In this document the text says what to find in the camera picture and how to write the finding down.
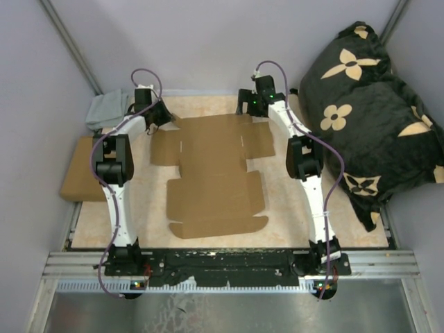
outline black pillow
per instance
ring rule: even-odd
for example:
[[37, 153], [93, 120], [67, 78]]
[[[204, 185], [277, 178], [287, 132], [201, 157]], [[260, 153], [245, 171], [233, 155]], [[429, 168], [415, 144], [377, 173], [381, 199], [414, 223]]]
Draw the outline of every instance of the black pillow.
[[[364, 22], [341, 31], [318, 56], [299, 101], [311, 130], [343, 156], [341, 187], [367, 231], [394, 193], [444, 181], [442, 128], [392, 74], [389, 55]], [[325, 163], [339, 176], [330, 151]]]

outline gray floor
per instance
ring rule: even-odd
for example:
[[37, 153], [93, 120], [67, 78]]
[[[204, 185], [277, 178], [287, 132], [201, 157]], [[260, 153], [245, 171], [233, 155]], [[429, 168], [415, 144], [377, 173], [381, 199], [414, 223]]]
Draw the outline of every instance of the gray floor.
[[400, 282], [340, 282], [318, 302], [296, 295], [56, 294], [45, 332], [260, 333], [414, 332]]

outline floor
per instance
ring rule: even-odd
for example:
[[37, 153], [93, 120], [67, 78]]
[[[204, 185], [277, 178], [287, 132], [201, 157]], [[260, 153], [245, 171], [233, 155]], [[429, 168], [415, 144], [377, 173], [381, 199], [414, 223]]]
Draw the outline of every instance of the floor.
[[346, 280], [330, 301], [309, 294], [57, 293], [46, 333], [415, 332], [400, 281]]
[[[167, 107], [179, 117], [199, 117], [234, 113], [236, 96], [168, 96]], [[292, 109], [298, 114], [298, 101], [292, 97]], [[131, 184], [131, 211], [142, 247], [207, 248], [207, 247], [295, 247], [308, 245], [308, 205], [300, 184], [289, 178], [285, 169], [287, 140], [279, 128], [270, 122], [276, 156], [248, 161], [248, 170], [260, 170], [267, 215], [266, 227], [251, 234], [236, 234], [201, 239], [180, 239], [168, 229], [166, 217], [166, 183], [179, 178], [176, 166], [154, 166], [149, 163], [150, 137], [141, 135], [132, 145], [135, 176]], [[323, 193], [334, 182], [324, 169]], [[344, 248], [387, 247], [381, 221], [376, 230], [367, 233], [358, 221], [346, 194], [337, 189], [329, 202], [330, 221]], [[104, 248], [111, 235], [108, 209], [105, 203], [83, 203], [72, 248]]]

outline cable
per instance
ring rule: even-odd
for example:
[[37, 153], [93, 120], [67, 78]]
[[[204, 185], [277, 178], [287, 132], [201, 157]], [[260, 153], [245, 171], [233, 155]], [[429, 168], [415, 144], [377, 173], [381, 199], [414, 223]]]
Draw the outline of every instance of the cable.
[[[335, 154], [335, 156], [338, 158], [339, 163], [341, 164], [341, 172], [339, 173], [339, 177], [336, 179], [336, 182], [334, 182], [332, 188], [328, 191], [327, 196], [325, 197], [324, 200], [324, 222], [325, 222], [325, 240], [326, 240], [326, 244], [327, 244], [327, 272], [325, 273], [325, 285], [328, 284], [328, 277], [330, 276], [330, 242], [329, 242], [329, 233], [328, 233], [328, 217], [327, 217], [327, 204], [328, 204], [328, 200], [330, 199], [330, 196], [332, 195], [334, 189], [336, 189], [344, 175], [344, 171], [345, 171], [345, 163], [344, 160], [342, 158], [342, 156], [338, 153], [338, 151], [336, 149], [334, 149], [332, 146], [330, 146], [327, 142], [324, 142], [323, 140], [315, 137], [314, 135], [311, 135], [310, 133], [306, 133], [305, 131], [303, 131], [302, 129], [299, 128], [299, 126], [295, 123], [293, 116], [291, 116], [290, 110], [289, 110], [289, 86], [288, 86], [288, 82], [287, 82], [287, 75], [285, 74], [284, 69], [282, 68], [281, 65], [279, 65], [276, 61], [272, 61], [272, 60], [264, 60], [261, 61], [257, 66], [256, 66], [256, 71], [259, 71], [259, 68], [263, 65], [263, 64], [272, 64], [275, 65], [277, 68], [279, 68], [279, 70], [282, 73], [282, 76], [284, 77], [284, 85], [285, 85], [285, 110], [287, 111], [287, 116], [290, 118], [290, 121], [293, 124], [293, 127], [299, 131], [300, 133], [302, 133], [303, 135], [308, 136], [310, 139], [314, 140], [315, 142], [318, 142], [319, 144], [322, 144], [325, 148], [327, 148], [329, 151], [331, 151], [333, 154]], [[322, 300], [322, 297], [324, 296], [325, 293], [325, 288], [321, 291], [321, 294], [319, 295], [319, 299]]]
[[91, 155], [89, 156], [89, 169], [92, 173], [92, 175], [94, 176], [94, 178], [96, 178], [99, 183], [103, 186], [106, 187], [108, 189], [108, 191], [111, 194], [112, 197], [112, 202], [114, 203], [114, 209], [115, 209], [115, 214], [116, 214], [116, 223], [115, 223], [115, 228], [114, 228], [114, 232], [112, 234], [111, 240], [109, 242], [109, 244], [106, 246], [106, 249], [103, 251], [103, 254], [100, 258], [100, 262], [99, 262], [99, 266], [98, 266], [98, 273], [97, 273], [97, 278], [99, 279], [99, 284], [100, 287], [102, 288], [102, 290], [108, 294], [109, 296], [115, 297], [115, 298], [122, 298], [122, 295], [115, 295], [113, 293], [110, 293], [105, 285], [103, 284], [102, 281], [102, 275], [101, 275], [101, 268], [103, 266], [103, 263], [105, 261], [105, 257], [108, 253], [108, 251], [110, 250], [112, 244], [114, 243], [114, 240], [117, 237], [117, 232], [120, 228], [120, 220], [119, 220], [119, 208], [117, 207], [117, 198], [116, 198], [116, 194], [113, 192], [113, 190], [111, 189], [111, 186], [109, 186], [109, 184], [107, 184], [104, 180], [102, 180], [99, 175], [97, 174], [95, 167], [94, 167], [94, 153], [96, 152], [97, 148], [99, 147], [100, 144], [102, 144], [103, 140], [105, 140], [106, 138], [108, 138], [110, 135], [116, 133], [118, 130], [120, 130], [122, 127], [124, 127], [131, 119], [133, 119], [134, 117], [138, 117], [139, 115], [145, 113], [146, 111], [150, 110], [158, 101], [160, 101], [160, 99], [162, 98], [162, 81], [160, 80], [159, 76], [154, 73], [153, 71], [151, 71], [150, 69], [145, 69], [145, 68], [138, 68], [135, 69], [132, 73], [131, 73], [131, 81], [133, 82], [133, 84], [137, 87], [137, 83], [134, 81], [133, 77], [134, 74], [136, 74], [138, 71], [146, 71], [150, 74], [152, 74], [158, 81], [159, 83], [159, 96], [157, 97], [157, 99], [152, 102], [149, 106], [147, 106], [146, 108], [144, 108], [143, 110], [139, 111], [138, 113], [135, 113], [133, 116], [131, 116], [130, 118], [127, 118], [125, 120], [123, 120], [119, 125], [117, 125], [113, 130], [111, 130], [110, 132], [106, 133], [104, 136], [100, 137], [96, 143], [93, 145], [92, 150], [91, 150]]

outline brown cardboard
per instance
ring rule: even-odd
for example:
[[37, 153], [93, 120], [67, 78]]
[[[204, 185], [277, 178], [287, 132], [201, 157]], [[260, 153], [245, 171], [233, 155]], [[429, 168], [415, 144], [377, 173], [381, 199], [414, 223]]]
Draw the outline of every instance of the brown cardboard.
[[166, 215], [175, 236], [189, 239], [261, 230], [267, 216], [261, 175], [247, 172], [246, 158], [275, 155], [267, 122], [248, 115], [176, 117], [179, 130], [159, 130], [151, 142], [151, 163], [178, 165], [169, 180]]
[[89, 169], [92, 137], [81, 137], [69, 164], [60, 196], [67, 201], [105, 201], [105, 194]]

